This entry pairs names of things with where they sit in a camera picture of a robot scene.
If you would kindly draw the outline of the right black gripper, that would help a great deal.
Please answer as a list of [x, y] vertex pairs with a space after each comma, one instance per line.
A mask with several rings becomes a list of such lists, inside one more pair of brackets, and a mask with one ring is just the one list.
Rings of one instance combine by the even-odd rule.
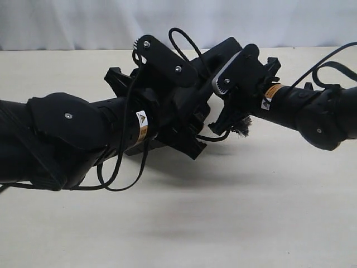
[[217, 72], [217, 96], [224, 105], [216, 121], [208, 125], [210, 130], [245, 134], [244, 112], [271, 109], [273, 98], [267, 92], [281, 86], [276, 77], [280, 68], [276, 57], [268, 57], [262, 64], [253, 55], [232, 56]]

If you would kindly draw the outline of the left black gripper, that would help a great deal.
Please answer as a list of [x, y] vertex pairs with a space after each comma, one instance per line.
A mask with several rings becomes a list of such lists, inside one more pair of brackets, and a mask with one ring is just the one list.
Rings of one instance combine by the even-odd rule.
[[139, 132], [135, 145], [150, 141], [165, 145], [195, 160], [207, 144], [197, 139], [210, 113], [212, 90], [202, 87], [149, 87], [132, 82], [139, 68], [129, 75], [110, 67], [104, 77], [117, 97], [126, 97], [131, 86], [131, 107], [136, 108]]

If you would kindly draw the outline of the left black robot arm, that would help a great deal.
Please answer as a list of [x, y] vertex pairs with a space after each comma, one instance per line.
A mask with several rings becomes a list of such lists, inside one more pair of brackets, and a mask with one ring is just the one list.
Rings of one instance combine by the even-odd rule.
[[182, 87], [147, 69], [110, 68], [111, 99], [88, 102], [67, 93], [1, 101], [1, 183], [43, 190], [80, 190], [92, 167], [113, 157], [171, 147], [197, 158], [210, 112], [208, 82]]

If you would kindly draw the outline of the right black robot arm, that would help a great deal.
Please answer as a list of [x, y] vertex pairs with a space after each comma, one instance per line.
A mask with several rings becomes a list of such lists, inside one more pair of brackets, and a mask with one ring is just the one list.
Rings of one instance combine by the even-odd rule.
[[215, 134], [247, 134], [250, 116], [297, 131], [308, 143], [332, 151], [356, 139], [356, 88], [323, 84], [313, 70], [313, 82], [303, 88], [283, 85], [276, 58], [263, 65], [252, 56], [237, 56], [214, 78], [216, 95], [224, 101], [218, 119], [209, 124]]

